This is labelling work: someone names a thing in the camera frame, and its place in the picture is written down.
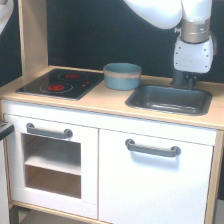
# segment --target bowl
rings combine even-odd
[[[108,88],[132,90],[140,84],[142,68],[129,63],[111,63],[104,66],[103,72]]]

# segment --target sink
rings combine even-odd
[[[125,103],[138,109],[198,116],[208,113],[211,100],[212,94],[203,90],[142,85]]]

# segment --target red burner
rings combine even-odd
[[[50,85],[48,86],[48,89],[51,91],[61,91],[63,89],[65,89],[65,86],[63,85]]]
[[[79,74],[67,74],[65,76],[67,79],[80,79],[80,75]]]

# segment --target metal handle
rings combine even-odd
[[[66,139],[72,137],[73,133],[71,130],[66,129],[64,132],[54,132],[48,131],[44,129],[35,128],[33,124],[28,123],[26,125],[27,132],[34,135],[42,135],[45,137],[52,137],[52,138],[59,138],[59,139]]]
[[[175,157],[177,155],[180,155],[181,153],[181,149],[178,146],[173,146],[171,150],[149,148],[141,145],[135,145],[135,142],[132,139],[127,139],[125,141],[125,145],[127,146],[129,151],[146,153],[163,157]]]

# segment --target stovetop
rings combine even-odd
[[[16,93],[79,100],[103,80],[102,73],[54,69]]]

